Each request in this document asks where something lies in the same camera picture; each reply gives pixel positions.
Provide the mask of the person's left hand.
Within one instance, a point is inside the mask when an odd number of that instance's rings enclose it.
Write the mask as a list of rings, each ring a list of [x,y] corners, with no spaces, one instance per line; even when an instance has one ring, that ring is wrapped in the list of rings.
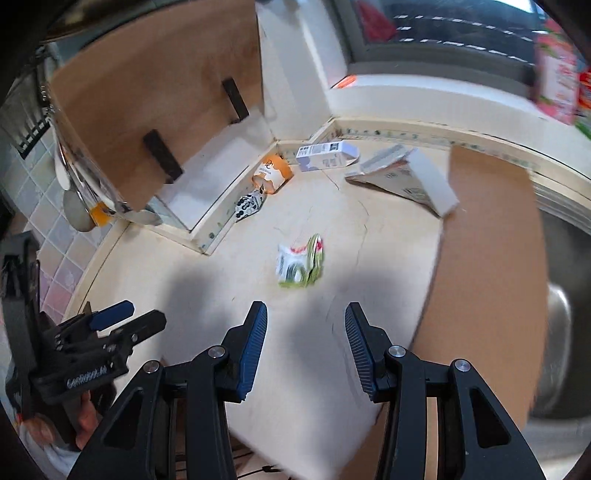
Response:
[[[48,407],[21,421],[20,425],[41,447],[57,445],[82,450],[98,427],[101,416],[92,403],[90,391],[77,400]]]

